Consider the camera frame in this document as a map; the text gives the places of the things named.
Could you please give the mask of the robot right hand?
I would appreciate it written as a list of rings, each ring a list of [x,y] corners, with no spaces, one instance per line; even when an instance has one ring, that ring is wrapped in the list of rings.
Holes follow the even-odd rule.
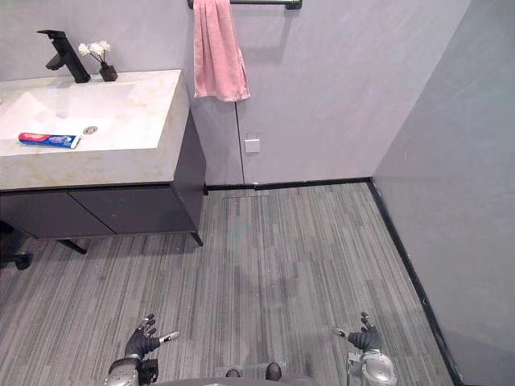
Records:
[[[363,326],[358,332],[348,332],[338,326],[330,326],[330,331],[334,335],[346,339],[358,350],[363,352],[380,351],[382,349],[381,334],[369,319],[369,314],[365,311],[361,311],[360,320]]]

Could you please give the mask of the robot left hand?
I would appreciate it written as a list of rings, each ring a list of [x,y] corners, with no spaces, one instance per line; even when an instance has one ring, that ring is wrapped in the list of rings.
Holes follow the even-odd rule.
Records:
[[[154,314],[148,314],[142,319],[126,344],[124,350],[126,358],[143,360],[147,354],[161,347],[164,343],[177,340],[180,336],[179,331],[172,331],[171,333],[154,337],[156,332],[155,323]]]

